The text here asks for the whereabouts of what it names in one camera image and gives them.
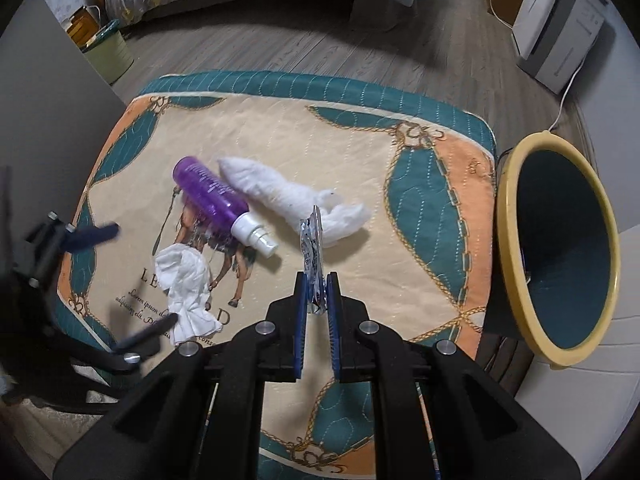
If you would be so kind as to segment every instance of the white tissue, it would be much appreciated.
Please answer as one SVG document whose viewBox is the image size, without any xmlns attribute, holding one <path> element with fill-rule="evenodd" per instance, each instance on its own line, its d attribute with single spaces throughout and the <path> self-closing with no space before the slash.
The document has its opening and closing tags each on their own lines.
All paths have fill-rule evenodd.
<svg viewBox="0 0 640 480">
<path fill-rule="evenodd" d="M 334 245 L 358 231 L 371 218 L 364 204 L 346 205 L 332 189 L 315 191 L 290 182 L 273 168 L 249 158 L 220 158 L 220 173 L 231 187 L 262 202 L 300 232 L 300 220 L 309 218 L 314 206 L 320 208 L 322 244 Z"/>
<path fill-rule="evenodd" d="M 162 290 L 169 291 L 169 312 L 178 315 L 178 322 L 170 332 L 171 344 L 222 330 L 222 323 L 205 310 L 210 275 L 207 261 L 199 251 L 184 244 L 159 251 L 156 276 Z"/>
</svg>

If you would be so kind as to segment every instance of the mattress cover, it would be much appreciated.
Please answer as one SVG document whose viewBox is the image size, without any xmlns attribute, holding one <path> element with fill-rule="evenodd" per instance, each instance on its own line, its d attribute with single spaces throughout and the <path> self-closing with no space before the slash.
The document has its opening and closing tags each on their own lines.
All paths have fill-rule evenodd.
<svg viewBox="0 0 640 480">
<path fill-rule="evenodd" d="M 473 356 L 490 289 L 494 149 L 481 119 L 357 80 L 222 71 L 157 79 L 114 127 L 74 219 L 116 221 L 121 235 L 65 255 L 57 322 L 108 348 L 164 316 L 153 254 L 193 227 L 172 169 L 186 155 L 215 171 L 220 157 L 244 156 L 364 202 L 371 220 L 324 250 L 325 272 L 336 271 L 342 293 L 403 338 L 453 340 Z M 180 239 L 202 251 L 213 276 L 227 270 L 209 300 L 223 329 L 199 338 L 203 346 L 264 319 L 302 270 L 293 229 L 260 204 L 250 207 L 280 241 L 277 257 L 230 258 L 202 233 Z M 172 351 L 168 335 L 162 344 L 149 367 Z M 374 478 L 373 433 L 369 384 L 335 383 L 326 316 L 309 314 L 302 380 L 265 387 L 258 478 Z"/>
</svg>

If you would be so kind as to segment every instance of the bottle cap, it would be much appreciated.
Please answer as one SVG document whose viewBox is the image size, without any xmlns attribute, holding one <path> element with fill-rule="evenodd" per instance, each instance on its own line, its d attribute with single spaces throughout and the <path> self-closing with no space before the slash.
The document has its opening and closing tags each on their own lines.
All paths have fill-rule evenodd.
<svg viewBox="0 0 640 480">
<path fill-rule="evenodd" d="M 231 227 L 231 234 L 241 244 L 253 247 L 265 258 L 273 256 L 278 248 L 278 243 L 271 238 L 264 225 L 250 213 L 244 213 L 238 217 Z"/>
</svg>

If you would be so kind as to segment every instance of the purple spray bottle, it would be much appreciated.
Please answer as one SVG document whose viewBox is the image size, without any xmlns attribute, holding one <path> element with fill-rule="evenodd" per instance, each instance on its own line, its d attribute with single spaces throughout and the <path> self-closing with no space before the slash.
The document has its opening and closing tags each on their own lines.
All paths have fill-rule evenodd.
<svg viewBox="0 0 640 480">
<path fill-rule="evenodd" d="M 174 180 L 216 230 L 231 233 L 241 244 L 267 258 L 276 251 L 278 244 L 249 213 L 245 200 L 197 158 L 186 156 L 178 161 Z"/>
</svg>

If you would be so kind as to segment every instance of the wooden floor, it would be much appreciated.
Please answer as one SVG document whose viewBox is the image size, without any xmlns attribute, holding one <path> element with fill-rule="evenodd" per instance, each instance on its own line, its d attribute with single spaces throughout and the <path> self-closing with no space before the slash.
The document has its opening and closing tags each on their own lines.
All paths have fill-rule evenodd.
<svg viewBox="0 0 640 480">
<path fill-rule="evenodd" d="M 126 33 L 135 62 L 114 90 L 129 102 L 167 73 L 282 70 L 340 75 L 427 95 L 483 117 L 498 151 L 549 127 L 558 98 L 522 72 L 510 30 L 483 0 L 418 0 L 410 22 L 350 30 L 350 0 L 239 0 L 140 23 Z M 584 152 L 574 108 L 560 136 Z"/>
</svg>

